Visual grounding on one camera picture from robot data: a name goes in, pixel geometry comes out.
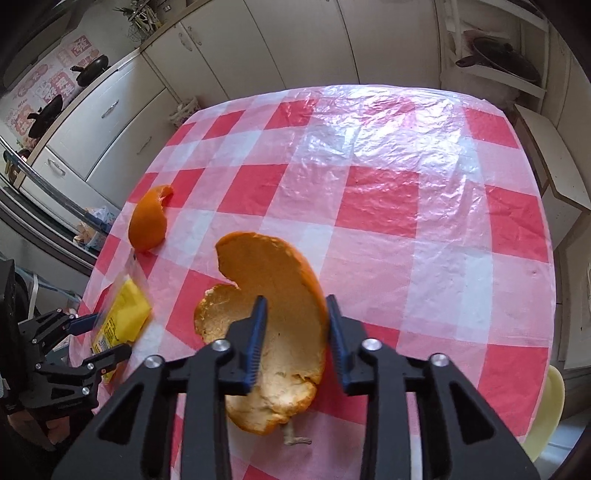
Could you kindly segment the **person left hand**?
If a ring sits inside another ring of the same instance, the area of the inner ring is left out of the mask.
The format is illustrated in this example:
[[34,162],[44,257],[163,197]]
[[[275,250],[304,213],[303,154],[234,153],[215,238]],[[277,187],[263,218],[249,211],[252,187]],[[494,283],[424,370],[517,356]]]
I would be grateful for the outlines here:
[[51,420],[42,425],[28,411],[22,410],[10,414],[8,422],[25,440],[48,451],[65,441],[70,435],[68,417]]

